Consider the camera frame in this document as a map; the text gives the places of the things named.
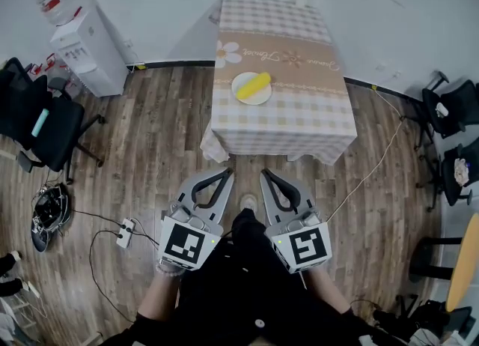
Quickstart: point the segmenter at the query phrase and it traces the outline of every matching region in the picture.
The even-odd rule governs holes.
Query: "shoe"
[[[239,201],[239,211],[243,209],[251,209],[255,215],[257,214],[257,198],[251,193],[241,197]]]
[[[10,254],[12,254],[13,258],[15,258],[15,262],[22,260],[22,255],[20,254],[20,252],[13,250],[12,252],[10,252]]]

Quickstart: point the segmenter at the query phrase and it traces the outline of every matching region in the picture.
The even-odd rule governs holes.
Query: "electrical cable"
[[[426,341],[423,341],[422,339],[420,339],[416,334],[412,334],[412,336],[414,338],[417,338],[419,340],[419,342],[421,342],[425,346],[434,346],[434,343],[427,343]]]
[[[57,178],[54,179],[54,180],[51,180],[50,182],[56,182],[56,181],[58,181],[58,180],[60,179],[60,177],[61,177],[62,174],[63,174],[63,169],[60,170],[60,174],[57,176]]]
[[[228,236],[228,235],[229,235],[230,233],[232,233],[232,232],[233,232],[233,229],[231,229],[228,233],[223,234],[223,235],[222,235],[222,238],[225,238],[226,236]]]
[[[373,305],[375,309],[382,310],[382,307],[379,304],[377,304],[373,301],[370,301],[370,300],[363,300],[362,298],[358,298],[357,300],[352,300],[350,302],[350,305],[352,305],[353,303],[356,303],[356,302],[368,302],[371,305]]]
[[[136,222],[140,225],[141,230],[143,231],[143,234],[144,234],[145,236],[148,236],[147,232],[144,230],[144,227],[143,227],[143,225],[141,224],[140,221],[138,221],[138,220],[137,220],[136,218],[134,218],[134,217],[132,217],[131,220],[132,220],[132,221],[136,221]],[[153,247],[154,247],[156,250],[158,250],[158,243],[157,243],[155,240],[153,240],[152,238],[150,238],[149,236],[148,236],[148,239],[149,239],[150,242],[153,244]]]
[[[45,179],[45,182],[42,183],[42,186],[43,185],[46,185],[46,183],[48,182],[48,177],[50,176],[50,168],[48,168],[48,172],[46,173],[46,179]]]
[[[389,101],[387,101],[383,96],[381,96],[381,94],[379,94],[376,89],[373,89],[373,91],[374,91],[374,93],[376,93],[378,96],[380,96],[392,109],[394,109],[394,110],[396,111],[397,115],[399,116],[399,118],[400,118],[400,120],[401,120],[401,119],[402,119],[402,115],[399,113],[399,111],[398,111]],[[389,142],[388,146],[386,147],[386,149],[385,149],[385,151],[384,151],[384,154],[382,155],[382,157],[381,157],[381,159],[379,160],[379,162],[377,163],[377,165],[373,167],[373,170],[371,170],[371,171],[369,172],[369,174],[368,174],[366,177],[364,177],[364,178],[361,180],[361,182],[358,183],[358,186],[355,187],[355,188],[353,189],[353,191],[350,192],[350,193],[346,196],[346,198],[340,203],[340,205],[339,205],[338,207],[336,207],[336,209],[332,212],[331,216],[329,216],[328,219],[326,220],[326,223],[329,222],[329,220],[330,220],[333,216],[335,216],[335,214],[336,214],[336,213],[343,207],[343,205],[346,203],[347,199],[348,199],[357,189],[359,189],[359,187],[362,185],[362,183],[365,182],[365,181],[374,173],[374,171],[375,171],[377,168],[379,168],[379,166],[381,165],[382,161],[385,159],[386,154],[388,153],[388,150],[389,150],[389,148],[391,147],[392,143],[394,142],[394,139],[396,138],[396,136],[397,136],[397,134],[398,134],[398,132],[399,132],[399,129],[401,128],[402,125],[403,125],[403,121],[400,121],[399,125],[397,125],[396,131],[394,132],[393,136],[391,137],[391,141]]]
[[[31,306],[31,308],[32,308],[33,310],[35,310],[36,312],[38,312],[38,314],[40,314],[42,317],[48,318],[48,315],[47,315],[46,310],[45,310],[45,306],[43,306],[42,297],[40,296],[40,297],[38,297],[38,299],[40,300],[40,304],[41,304],[41,306],[42,306],[43,313],[42,313],[39,309],[37,309],[35,306],[33,306],[31,303],[28,303],[28,304]]]
[[[138,55],[136,54],[136,52],[135,52],[133,49],[131,49],[131,51],[132,51],[133,54],[135,55],[138,65],[140,65],[140,58],[138,57]],[[133,63],[132,63],[132,66],[133,66],[133,68],[132,68],[129,72],[130,72],[131,74],[134,74],[134,73],[135,73],[135,66],[136,66],[136,64],[133,62]]]
[[[119,308],[117,308],[117,306],[115,306],[113,304],[113,302],[106,296],[105,293],[103,293],[101,287],[98,285],[98,282],[97,280],[95,279],[95,275],[94,275],[94,272],[93,272],[93,263],[91,261],[91,254],[92,254],[92,251],[93,251],[93,245],[95,244],[95,240],[96,238],[98,237],[98,234],[100,233],[112,233],[114,236],[118,237],[118,234],[116,234],[114,231],[110,231],[110,230],[99,230],[97,231],[97,233],[95,233],[95,235],[93,236],[93,240],[91,241],[91,245],[90,245],[90,253],[88,255],[88,261],[90,262],[90,268],[91,268],[91,278],[93,278],[93,282],[95,282],[95,285],[97,286],[98,288],[98,291],[106,298],[106,300],[110,303],[110,305],[112,305],[113,309],[115,309],[118,313],[120,313],[120,315],[125,318],[128,322],[130,323],[133,323],[133,321],[131,321],[125,314],[123,314]]]
[[[75,210],[75,209],[72,209],[72,211],[74,211],[75,213],[85,214],[87,216],[97,217],[97,218],[104,219],[105,221],[108,221],[108,222],[116,223],[118,226],[120,226],[123,229],[125,229],[125,227],[126,227],[124,224],[122,224],[118,221],[115,221],[114,219],[105,218],[104,216],[101,216],[99,214],[87,213],[86,211],[80,211],[80,210]]]
[[[421,328],[422,329],[422,333],[424,334],[424,336],[426,337],[427,341],[429,342],[430,346],[434,346],[434,343],[429,339],[429,337],[427,336],[426,334],[426,330]]]
[[[136,231],[132,231],[130,228],[126,228],[126,231],[128,231],[130,234],[133,235],[138,235],[139,237],[146,237],[150,242],[153,244],[153,246],[157,245],[159,246],[159,243],[157,243],[152,237],[150,237],[148,234],[142,234],[142,233],[137,233]]]

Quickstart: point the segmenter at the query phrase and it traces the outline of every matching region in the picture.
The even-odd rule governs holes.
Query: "wooden table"
[[[272,96],[246,105],[231,91],[244,72],[267,72]],[[314,8],[278,0],[222,0],[205,158],[311,154],[327,165],[356,138],[356,123],[326,25]]]
[[[455,267],[431,266],[435,245],[460,245]],[[423,276],[451,280],[446,310],[452,312],[467,292],[479,259],[479,214],[469,221],[463,238],[422,238],[409,265],[409,279],[417,282]]]

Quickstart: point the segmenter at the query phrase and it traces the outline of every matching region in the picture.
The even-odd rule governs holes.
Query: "checkered tablecloth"
[[[223,0],[211,121],[201,142],[206,158],[228,154],[311,154],[332,165],[356,126],[350,99],[318,12],[276,0]],[[264,104],[238,101],[231,81],[269,72]]]

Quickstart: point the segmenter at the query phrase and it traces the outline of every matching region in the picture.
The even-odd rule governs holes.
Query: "flower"
[[[220,40],[216,43],[216,63],[215,67],[225,67],[226,61],[237,64],[241,61],[241,55],[233,53],[240,47],[238,43],[230,42],[225,45]]]
[[[304,61],[301,59],[300,55],[296,54],[296,52],[286,51],[286,52],[283,52],[282,62],[286,62],[289,65],[294,64],[296,67],[300,67]]]

